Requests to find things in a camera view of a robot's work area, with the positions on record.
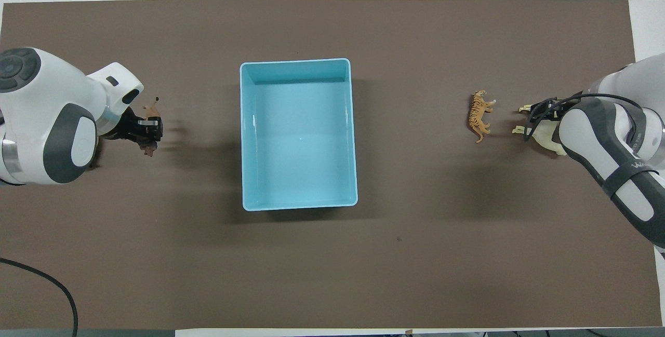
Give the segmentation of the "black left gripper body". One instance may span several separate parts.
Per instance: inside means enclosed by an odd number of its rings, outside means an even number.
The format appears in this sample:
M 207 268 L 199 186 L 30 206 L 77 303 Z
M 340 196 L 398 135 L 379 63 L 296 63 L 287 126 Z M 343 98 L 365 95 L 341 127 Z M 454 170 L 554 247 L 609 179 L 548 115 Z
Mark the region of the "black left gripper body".
M 135 112 L 127 107 L 119 118 L 118 124 L 108 133 L 103 135 L 105 140 L 128 140 L 133 143 L 138 143 L 137 131 L 138 131 L 138 122 L 139 117 Z

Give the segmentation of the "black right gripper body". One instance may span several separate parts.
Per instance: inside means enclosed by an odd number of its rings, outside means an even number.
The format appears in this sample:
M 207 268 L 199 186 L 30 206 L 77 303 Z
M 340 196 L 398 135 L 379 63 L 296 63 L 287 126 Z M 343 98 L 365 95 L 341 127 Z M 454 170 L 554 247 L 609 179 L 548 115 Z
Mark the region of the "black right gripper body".
M 567 103 L 558 104 L 562 99 L 558 97 L 548 98 L 534 104 L 528 105 L 528 124 L 536 124 L 540 119 L 543 121 L 560 121 L 567 112 Z

